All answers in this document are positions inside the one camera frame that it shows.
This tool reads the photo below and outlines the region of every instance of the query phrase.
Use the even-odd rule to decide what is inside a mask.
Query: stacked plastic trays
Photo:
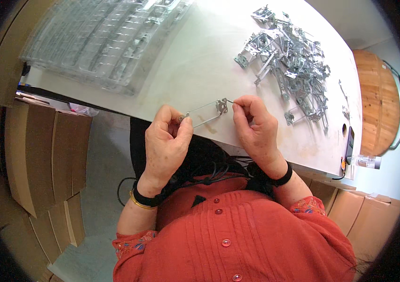
[[[193,0],[59,0],[29,37],[28,65],[139,93],[168,32]]]

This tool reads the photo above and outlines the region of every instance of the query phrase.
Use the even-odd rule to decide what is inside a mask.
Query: gold bangle
[[[139,207],[141,207],[141,208],[146,208],[146,209],[154,209],[154,208],[157,208],[157,207],[144,206],[144,205],[142,205],[141,203],[139,203],[139,202],[134,198],[133,190],[134,190],[134,189],[131,189],[131,191],[129,191],[129,197],[131,198],[131,200],[133,200],[133,202],[134,202],[137,206],[139,206]]]

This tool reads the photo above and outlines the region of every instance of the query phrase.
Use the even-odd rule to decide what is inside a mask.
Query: plastic bag
[[[89,108],[86,106],[82,106],[82,105],[78,105],[78,104],[74,104],[74,103],[70,103],[70,109],[72,111],[75,111],[79,114],[84,114],[87,116],[96,116],[100,113],[99,110],[96,110],[94,108]]]

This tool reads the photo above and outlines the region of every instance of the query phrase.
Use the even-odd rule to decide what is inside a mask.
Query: smartphone
[[[353,139],[355,134],[353,133],[353,129],[349,126],[349,137],[347,138],[347,151],[346,151],[346,163],[350,165],[352,161],[352,153],[353,153]]]

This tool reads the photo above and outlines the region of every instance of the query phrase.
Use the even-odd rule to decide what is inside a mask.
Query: white table
[[[181,112],[196,109],[216,99],[233,100],[250,94],[261,97],[271,114],[279,121],[278,147],[287,161],[340,175],[340,159],[346,151],[347,136],[343,124],[355,132],[354,153],[361,146],[361,93],[351,50],[332,26],[303,0],[197,0],[181,25],[171,33],[150,70],[141,93],[133,97],[83,85],[47,70],[31,68],[22,82],[71,98],[152,121],[158,108],[170,104]],[[331,68],[326,80],[329,130],[305,119],[288,126],[284,112],[294,108],[280,97],[277,81],[270,75],[255,87],[255,70],[242,69],[234,60],[243,43],[259,26],[250,17],[256,9],[269,3],[280,18],[282,11],[292,23],[321,42],[325,63]],[[350,122],[342,114],[347,105],[338,80],[349,97]],[[209,139],[240,147],[232,120],[232,110],[195,128],[194,133]],[[353,172],[346,173],[353,178]]]

